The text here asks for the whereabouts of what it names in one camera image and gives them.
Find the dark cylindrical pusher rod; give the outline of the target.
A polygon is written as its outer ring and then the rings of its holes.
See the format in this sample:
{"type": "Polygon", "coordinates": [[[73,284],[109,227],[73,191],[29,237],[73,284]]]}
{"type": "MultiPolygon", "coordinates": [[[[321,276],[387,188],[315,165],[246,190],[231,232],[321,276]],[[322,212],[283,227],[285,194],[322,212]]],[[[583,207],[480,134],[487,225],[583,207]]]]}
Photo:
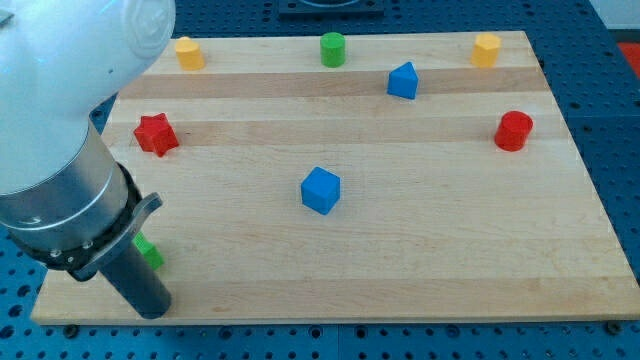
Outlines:
{"type": "Polygon", "coordinates": [[[160,318],[169,310],[170,292],[133,244],[101,273],[143,319],[160,318]]]}

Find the black flange mounting bracket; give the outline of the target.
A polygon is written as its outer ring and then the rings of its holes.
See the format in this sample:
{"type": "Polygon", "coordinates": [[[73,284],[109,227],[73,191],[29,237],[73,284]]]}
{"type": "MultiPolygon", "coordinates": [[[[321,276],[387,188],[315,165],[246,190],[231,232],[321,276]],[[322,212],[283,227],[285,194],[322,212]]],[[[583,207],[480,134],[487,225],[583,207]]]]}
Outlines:
{"type": "Polygon", "coordinates": [[[70,165],[8,196],[9,238],[47,268],[87,281],[125,253],[161,206],[160,196],[142,196],[117,162],[94,174],[70,165]]]}

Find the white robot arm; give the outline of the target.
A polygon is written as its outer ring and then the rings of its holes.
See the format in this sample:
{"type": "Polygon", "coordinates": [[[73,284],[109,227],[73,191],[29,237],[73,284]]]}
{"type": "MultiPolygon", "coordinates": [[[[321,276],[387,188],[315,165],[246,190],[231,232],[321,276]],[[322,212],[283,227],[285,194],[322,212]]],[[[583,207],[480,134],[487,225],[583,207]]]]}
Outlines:
{"type": "Polygon", "coordinates": [[[158,59],[175,18],[173,0],[1,5],[1,222],[47,268],[104,275],[145,319],[171,304],[134,245],[162,201],[140,193],[90,114],[158,59]]]}

